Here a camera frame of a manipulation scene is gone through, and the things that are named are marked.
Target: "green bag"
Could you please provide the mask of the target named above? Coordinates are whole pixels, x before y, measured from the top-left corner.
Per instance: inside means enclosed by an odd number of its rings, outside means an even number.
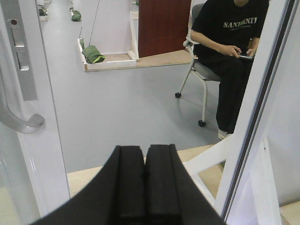
[[[47,8],[45,6],[43,6],[43,5],[37,5],[37,6],[38,6],[38,14],[40,16],[46,16],[46,15],[48,15],[48,10],[47,10]]]
[[[79,39],[79,44],[81,45],[81,48],[84,49],[84,39],[83,38]]]
[[[73,16],[72,16],[71,20],[74,22],[79,22],[81,19],[80,12],[78,12],[77,10],[73,10],[72,12],[73,12]]]
[[[85,56],[88,63],[102,62],[105,60],[105,56],[102,55],[94,45],[86,47],[82,51],[82,54]]]

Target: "white wall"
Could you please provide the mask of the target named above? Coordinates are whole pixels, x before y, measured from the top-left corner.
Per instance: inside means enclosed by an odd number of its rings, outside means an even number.
[[[74,10],[77,10],[80,13],[82,13],[81,0],[73,0],[73,7]]]
[[[37,0],[38,5],[45,5],[44,0]]]
[[[103,54],[126,53],[131,46],[131,0],[101,0],[96,17],[91,45]],[[82,26],[85,46],[89,45],[98,0],[82,4]]]

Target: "gray chair seat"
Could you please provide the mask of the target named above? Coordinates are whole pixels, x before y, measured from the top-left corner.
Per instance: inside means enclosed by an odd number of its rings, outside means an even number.
[[[211,69],[202,65],[200,62],[195,61],[194,69],[204,78],[210,81],[221,81],[221,77],[216,75]]]

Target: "gray floor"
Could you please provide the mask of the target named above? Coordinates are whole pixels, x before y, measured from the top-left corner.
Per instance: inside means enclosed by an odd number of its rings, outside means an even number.
[[[69,0],[53,0],[42,22],[67,172],[103,165],[116,145],[176,144],[177,150],[218,142],[218,83],[209,84],[207,127],[201,118],[201,84],[187,65],[84,72],[77,49],[81,23],[72,22]]]

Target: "brown wooden panel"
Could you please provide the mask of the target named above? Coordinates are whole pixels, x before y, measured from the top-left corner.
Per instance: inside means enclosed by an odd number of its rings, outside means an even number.
[[[191,0],[140,0],[139,56],[184,49]]]

